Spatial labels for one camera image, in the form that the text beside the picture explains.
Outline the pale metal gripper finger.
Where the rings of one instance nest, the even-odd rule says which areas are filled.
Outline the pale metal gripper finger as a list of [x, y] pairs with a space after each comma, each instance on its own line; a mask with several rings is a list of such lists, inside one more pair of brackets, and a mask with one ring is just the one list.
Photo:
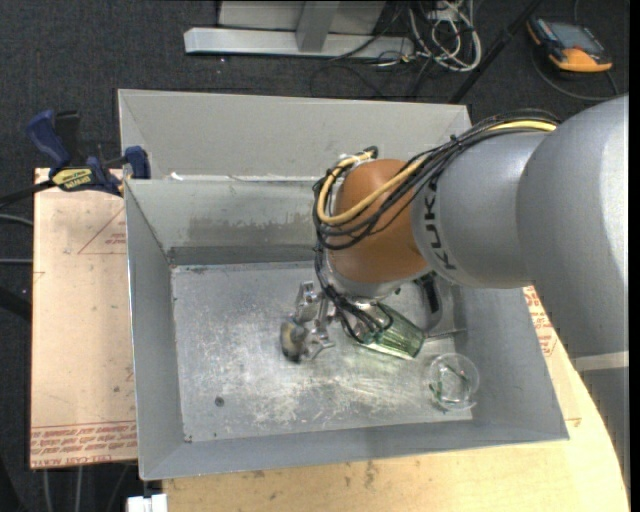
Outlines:
[[320, 298], [313, 281], [300, 283], [298, 294], [294, 301], [292, 319], [295, 324], [303, 325], [317, 319], [320, 310]]
[[304, 340], [302, 357], [304, 359], [314, 359], [323, 350], [332, 348], [334, 346], [335, 343], [330, 339], [327, 330], [314, 329], [307, 334]]

